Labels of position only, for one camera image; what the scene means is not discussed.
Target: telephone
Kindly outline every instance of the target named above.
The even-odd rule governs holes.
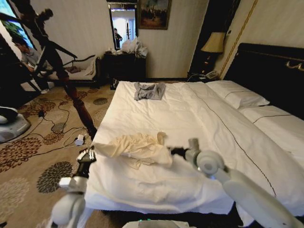
[[[206,74],[206,78],[208,78],[208,79],[219,79],[219,74],[215,70],[213,70],[213,71]]]

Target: floral rug pattern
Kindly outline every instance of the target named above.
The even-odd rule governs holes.
[[[115,91],[109,85],[77,90],[92,119],[98,112],[98,128]],[[97,99],[101,102],[94,105]],[[41,110],[45,119],[38,117]],[[54,204],[65,194],[58,187],[60,178],[77,170],[76,157],[91,139],[87,135],[84,145],[72,147],[74,139],[86,130],[81,129],[83,124],[62,87],[36,97],[20,107],[19,113],[31,126],[12,142],[0,144],[0,224],[7,222],[5,228],[44,228]]]

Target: black headboard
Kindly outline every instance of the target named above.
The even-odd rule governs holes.
[[[304,120],[304,48],[241,43],[224,80]]]

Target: wooden pole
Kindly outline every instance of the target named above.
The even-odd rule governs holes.
[[[48,35],[44,30],[44,23],[53,16],[53,12],[50,9],[46,9],[37,15],[30,4],[30,0],[12,0],[12,2],[16,5],[17,9],[21,13],[22,23],[30,29],[33,37],[37,39],[41,45],[41,49],[46,47],[46,60],[56,71],[58,79],[64,82],[64,89],[67,95],[73,100],[73,105],[77,110],[82,123],[87,128],[88,134],[93,140],[97,130],[93,125],[92,118],[87,111],[84,102],[78,97],[76,88],[70,83],[68,73],[62,66],[63,62],[57,53],[55,46],[50,44],[51,42],[49,41]]]

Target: window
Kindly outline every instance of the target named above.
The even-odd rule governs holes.
[[[8,4],[6,0],[0,0],[0,12],[17,18],[11,6]],[[30,41],[28,35],[26,34],[25,30],[23,29],[23,26],[20,23],[14,21],[3,21],[3,20],[1,22],[3,26],[6,28],[6,30],[9,32],[11,37],[20,36],[26,41],[29,47],[31,48],[33,47],[32,42]]]

